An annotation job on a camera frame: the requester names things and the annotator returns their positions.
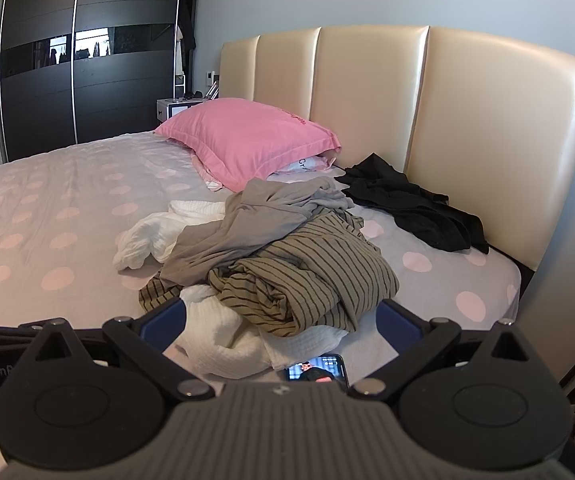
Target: bed sheet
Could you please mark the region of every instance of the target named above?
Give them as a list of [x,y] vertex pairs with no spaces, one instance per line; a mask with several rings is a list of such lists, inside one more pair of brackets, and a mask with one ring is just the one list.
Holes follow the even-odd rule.
[[[272,176],[290,182],[323,173]],[[170,200],[222,201],[208,190],[190,153],[152,132],[71,146],[0,166],[0,325],[65,317],[75,328],[98,327],[113,316],[141,316],[136,291],[160,265],[116,272],[116,240]],[[464,328],[487,329],[515,314],[519,270],[503,255],[476,250],[444,253],[402,231],[386,213],[357,206],[363,233],[398,276],[396,300],[425,319],[450,317]],[[396,356],[376,332],[374,315],[337,349],[351,382]],[[192,370],[176,346],[168,357]],[[215,386],[217,377],[206,377]],[[255,377],[277,381],[275,372]],[[0,455],[0,467],[4,461]]]

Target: clothing pile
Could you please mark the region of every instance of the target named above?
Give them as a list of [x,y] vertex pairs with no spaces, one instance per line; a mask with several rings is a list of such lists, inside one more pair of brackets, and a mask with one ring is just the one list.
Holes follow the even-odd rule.
[[[154,254],[164,266],[139,301],[151,310],[175,296],[184,300],[188,322],[176,344],[197,372],[242,378],[285,368],[335,348],[362,314],[398,290],[380,250],[361,234],[363,220],[347,212],[352,207],[328,178],[253,179],[224,207],[171,203],[167,214],[144,219],[119,240],[119,254],[138,246],[138,257],[117,254],[115,264],[142,264],[157,245],[142,239],[152,238],[149,232],[165,237]],[[222,219],[208,219],[221,212]],[[178,238],[168,251],[170,227]]]
[[431,247],[442,251],[474,247],[485,254],[490,252],[478,216],[449,206],[446,195],[412,184],[375,153],[346,168],[345,175],[336,180],[349,185],[343,192],[355,203],[387,211],[396,225]]

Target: headboard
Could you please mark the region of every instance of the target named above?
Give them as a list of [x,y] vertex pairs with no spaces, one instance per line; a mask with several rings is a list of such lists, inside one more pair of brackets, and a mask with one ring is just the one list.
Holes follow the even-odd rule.
[[223,46],[221,97],[333,130],[345,168],[375,152],[483,221],[536,270],[575,169],[575,57],[442,27],[352,25]]

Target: sliding wardrobe door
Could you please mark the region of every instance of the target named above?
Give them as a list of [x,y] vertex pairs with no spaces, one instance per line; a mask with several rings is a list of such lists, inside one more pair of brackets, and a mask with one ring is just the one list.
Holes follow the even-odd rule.
[[8,160],[74,144],[74,0],[5,0],[1,114]]
[[77,0],[74,113],[79,142],[153,130],[172,96],[177,0]]

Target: headboard panel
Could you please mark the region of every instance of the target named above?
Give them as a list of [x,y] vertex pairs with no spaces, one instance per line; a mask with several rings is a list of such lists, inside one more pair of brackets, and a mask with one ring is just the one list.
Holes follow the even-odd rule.
[[404,170],[428,29],[322,28],[310,119],[339,137],[341,167],[376,152],[398,171]]
[[489,34],[356,25],[234,41],[220,95],[327,126],[339,166],[378,153],[534,270],[575,169],[575,57]]
[[408,177],[536,269],[575,169],[575,57],[432,27]]
[[260,36],[248,40],[224,43],[221,49],[221,63],[218,80],[218,94],[221,97],[240,97],[254,100],[254,68],[256,45]]
[[254,100],[308,118],[321,28],[264,34],[256,47]]

